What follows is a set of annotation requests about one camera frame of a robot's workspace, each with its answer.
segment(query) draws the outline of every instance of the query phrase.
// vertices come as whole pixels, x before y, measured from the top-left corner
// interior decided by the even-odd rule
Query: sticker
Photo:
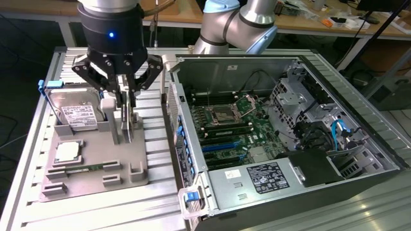
[[[233,131],[218,132],[218,133],[217,133],[217,136],[221,136],[221,135],[231,135],[231,134],[233,134]]]
[[[62,110],[73,128],[98,125],[93,105],[62,107]]]
[[[247,168],[257,192],[265,194],[289,188],[289,182],[277,162]]]
[[[229,67],[227,67],[227,71],[235,71],[237,69],[238,69],[238,65],[230,65]]]
[[[78,172],[89,172],[90,169],[89,168],[83,168],[83,169],[78,169],[78,170],[73,170],[73,171],[67,171],[66,173],[73,174],[73,173],[78,173]]]
[[[231,170],[231,171],[226,171],[225,173],[226,173],[227,179],[242,177],[241,170],[238,170],[238,169]]]

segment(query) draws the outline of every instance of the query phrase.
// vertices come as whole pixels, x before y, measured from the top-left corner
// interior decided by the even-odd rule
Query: desk leg
[[[63,35],[63,39],[66,42],[66,46],[67,47],[77,47],[77,39],[74,37],[71,28],[70,28],[70,20],[66,18],[59,19],[58,21],[59,26],[61,26],[61,31],[62,31],[62,35]]]
[[[355,56],[358,55],[359,51],[362,50],[362,48],[365,47],[366,43],[369,42],[371,37],[365,37],[361,38],[357,42],[357,44],[354,45],[350,53],[347,54],[345,60],[342,61],[339,67],[337,68],[338,71],[346,69],[346,67],[349,66],[349,64],[351,63],[351,61],[354,60]]]

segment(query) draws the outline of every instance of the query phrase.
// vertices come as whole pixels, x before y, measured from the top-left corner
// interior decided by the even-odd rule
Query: workbench
[[[65,80],[82,82],[82,78],[71,70],[77,55],[86,54],[87,48],[69,48],[57,50],[46,81]],[[149,49],[151,54],[185,54],[189,49],[162,48]],[[267,50],[266,54],[305,54],[317,68],[325,73],[331,72],[333,66],[310,50]],[[362,116],[378,121],[375,115],[361,105],[362,95],[353,91],[349,82],[341,78],[333,85],[342,92],[345,98],[359,107]],[[149,159],[150,183],[145,186],[97,193],[65,200],[42,203],[39,195],[42,180],[46,173],[46,162],[51,147],[51,137],[55,115],[43,97],[35,111],[34,121],[19,161],[14,184],[4,207],[0,230],[3,231],[123,231],[186,230],[186,222],[181,215],[178,201],[179,173],[175,174],[173,151],[169,146],[169,137],[161,105],[161,90],[167,83],[158,79],[149,90],[138,96],[135,112],[143,117],[146,152]],[[385,132],[385,139],[393,137],[395,127],[387,120],[375,123]],[[390,140],[390,145],[398,148],[407,147],[410,138]],[[409,148],[402,158],[411,159]],[[253,227],[249,230],[391,230],[397,227],[411,227],[409,212],[411,210],[411,182],[410,171],[401,176],[365,191],[347,201],[318,208],[313,211],[281,219],[271,223]]]
[[[325,16],[326,12],[318,12],[313,10],[313,2],[303,0],[307,4],[309,9],[318,14]],[[341,3],[339,0],[329,0],[327,5],[337,9],[346,11],[349,5]],[[74,33],[70,28],[70,23],[81,22],[78,16],[78,2],[62,1],[62,0],[2,0],[0,1],[0,13],[15,19],[31,19],[31,20],[46,20],[55,21],[59,23],[66,45],[69,47],[77,47],[77,41]],[[159,15],[159,26],[181,27],[181,28],[202,28],[203,13],[195,0],[181,0],[179,1],[179,15]],[[365,44],[378,31],[383,22],[387,18],[377,16],[381,20],[378,25],[371,25],[367,30],[362,30],[351,52],[342,61],[338,70],[345,69],[351,63],[354,57],[359,53]],[[143,25],[149,26],[153,17],[147,17],[143,20]],[[342,28],[329,28],[319,21],[306,19],[302,16],[277,16],[275,25],[278,26],[279,33],[285,34],[302,34],[302,35],[317,35],[317,36],[335,36],[335,37],[354,37],[357,30]],[[394,26],[389,26],[379,39],[393,40],[411,40],[411,36],[401,32]]]

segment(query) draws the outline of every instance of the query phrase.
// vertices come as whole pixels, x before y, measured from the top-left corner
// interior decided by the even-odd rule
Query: warning label
[[[98,125],[93,105],[62,107],[62,110],[73,128]]]
[[[249,174],[255,185],[257,192],[265,194],[289,188],[289,182],[277,162],[249,167]]]

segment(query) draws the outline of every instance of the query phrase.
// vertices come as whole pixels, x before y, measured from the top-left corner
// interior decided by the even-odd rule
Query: blue cable
[[[334,138],[334,143],[335,143],[335,150],[338,151],[339,148],[339,142],[337,140],[337,124],[341,124],[342,129],[350,132],[350,129],[347,128],[347,125],[345,124],[342,119],[338,119],[333,122],[331,124],[331,134],[333,134],[333,138]]]

